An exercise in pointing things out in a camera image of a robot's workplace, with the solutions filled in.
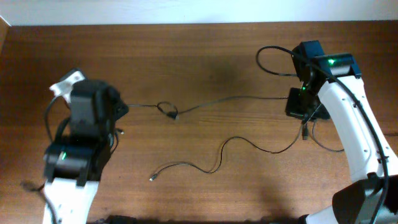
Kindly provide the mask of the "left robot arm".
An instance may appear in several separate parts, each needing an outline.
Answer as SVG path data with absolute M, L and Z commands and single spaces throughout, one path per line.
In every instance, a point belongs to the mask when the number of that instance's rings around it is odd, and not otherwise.
M 86 223 L 119 143 L 116 121 L 129 111 L 119 92 L 100 80 L 73 84 L 69 108 L 44 155 L 44 223 Z

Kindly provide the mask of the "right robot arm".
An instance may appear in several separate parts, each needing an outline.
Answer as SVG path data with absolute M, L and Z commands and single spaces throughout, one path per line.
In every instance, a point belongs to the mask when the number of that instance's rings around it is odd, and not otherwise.
M 329 207 L 299 222 L 397 222 L 397 156 L 370 108 L 354 57 L 327 55 L 317 40 L 301 42 L 291 55 L 302 87 L 291 88 L 285 113 L 302 124 L 333 121 L 352 181 Z

